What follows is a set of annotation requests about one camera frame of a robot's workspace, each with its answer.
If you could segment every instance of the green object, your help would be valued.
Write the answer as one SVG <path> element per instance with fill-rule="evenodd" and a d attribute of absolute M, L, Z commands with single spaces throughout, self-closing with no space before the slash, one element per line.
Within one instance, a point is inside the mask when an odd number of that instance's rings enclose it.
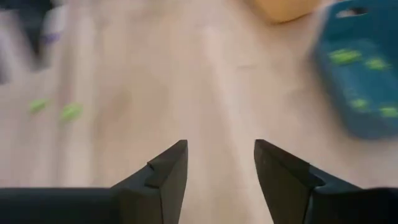
<path fill-rule="evenodd" d="M 47 106 L 48 102 L 49 102 L 48 100 L 34 100 L 33 102 L 30 103 L 29 106 L 30 112 L 37 113 L 41 111 Z"/>
<path fill-rule="evenodd" d="M 331 61 L 338 65 L 346 65 L 361 60 L 361 53 L 356 50 L 341 49 L 329 54 Z"/>
<path fill-rule="evenodd" d="M 384 62 L 381 58 L 372 58 L 366 62 L 366 66 L 373 70 L 385 70 L 389 65 Z"/>
<path fill-rule="evenodd" d="M 384 107 L 380 108 L 381 116 L 385 118 L 396 118 L 398 117 L 398 110 L 395 107 Z"/>
<path fill-rule="evenodd" d="M 357 99 L 351 102 L 351 106 L 359 111 L 366 111 L 368 108 L 368 102 L 364 99 Z"/>
<path fill-rule="evenodd" d="M 79 105 L 78 103 L 71 103 L 63 108 L 61 119 L 63 121 L 71 121 L 73 119 L 76 119 L 82 111 L 83 108 L 81 107 L 81 105 Z"/>

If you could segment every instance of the yellow object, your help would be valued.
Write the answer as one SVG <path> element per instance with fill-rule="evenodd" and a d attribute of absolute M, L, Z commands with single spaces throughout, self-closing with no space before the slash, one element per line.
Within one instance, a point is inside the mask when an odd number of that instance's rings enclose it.
<path fill-rule="evenodd" d="M 287 22 L 311 13 L 319 0 L 253 0 L 272 22 Z"/>

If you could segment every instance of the blue container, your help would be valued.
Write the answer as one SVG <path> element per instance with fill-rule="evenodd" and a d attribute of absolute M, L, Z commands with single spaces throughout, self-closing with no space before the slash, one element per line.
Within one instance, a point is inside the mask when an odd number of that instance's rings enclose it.
<path fill-rule="evenodd" d="M 351 133 L 365 139 L 398 133 L 398 1 L 332 5 L 313 57 Z"/>

